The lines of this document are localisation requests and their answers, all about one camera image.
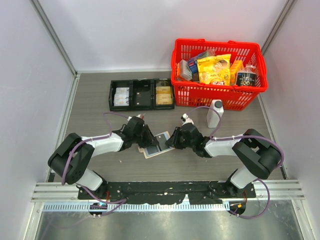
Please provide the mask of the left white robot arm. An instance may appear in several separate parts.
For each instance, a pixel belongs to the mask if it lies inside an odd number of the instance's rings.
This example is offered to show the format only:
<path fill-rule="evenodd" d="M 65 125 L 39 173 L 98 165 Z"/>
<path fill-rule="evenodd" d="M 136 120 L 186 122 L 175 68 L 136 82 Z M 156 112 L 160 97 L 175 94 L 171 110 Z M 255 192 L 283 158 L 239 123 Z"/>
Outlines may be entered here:
<path fill-rule="evenodd" d="M 128 118 L 121 129 L 106 135 L 81 137 L 70 133 L 48 159 L 48 166 L 62 179 L 62 184 L 77 184 L 95 199 L 107 193 L 107 181 L 88 169 L 92 158 L 106 153 L 116 153 L 137 144 L 140 148 L 159 144 L 149 126 L 139 116 Z"/>

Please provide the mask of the beige leather card holder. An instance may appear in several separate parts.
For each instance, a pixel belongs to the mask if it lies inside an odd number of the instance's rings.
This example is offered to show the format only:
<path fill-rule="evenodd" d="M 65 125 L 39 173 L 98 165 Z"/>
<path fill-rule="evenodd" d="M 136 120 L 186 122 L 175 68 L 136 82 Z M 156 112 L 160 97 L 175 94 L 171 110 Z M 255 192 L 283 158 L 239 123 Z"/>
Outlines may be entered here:
<path fill-rule="evenodd" d="M 138 147 L 138 151 L 144 155 L 145 159 L 149 159 L 172 150 L 174 150 L 173 147 L 170 147 L 170 149 L 167 149 L 165 151 L 159 151 L 159 148 L 157 146 L 149 146 L 146 148 Z"/>

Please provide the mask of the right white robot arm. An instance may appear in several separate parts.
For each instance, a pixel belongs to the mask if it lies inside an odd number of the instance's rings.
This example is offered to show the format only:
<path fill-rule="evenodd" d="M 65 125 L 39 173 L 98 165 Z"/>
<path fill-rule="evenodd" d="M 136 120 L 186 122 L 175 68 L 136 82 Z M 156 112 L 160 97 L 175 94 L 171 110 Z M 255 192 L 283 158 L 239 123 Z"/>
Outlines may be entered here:
<path fill-rule="evenodd" d="M 225 182 L 226 193 L 233 198 L 242 194 L 251 182 L 268 179 L 284 161 L 282 149 L 252 128 L 244 134 L 219 138 L 204 136 L 192 123 L 185 123 L 174 130 L 165 144 L 180 150 L 190 148 L 202 158 L 238 157 L 243 167 L 236 169 Z"/>

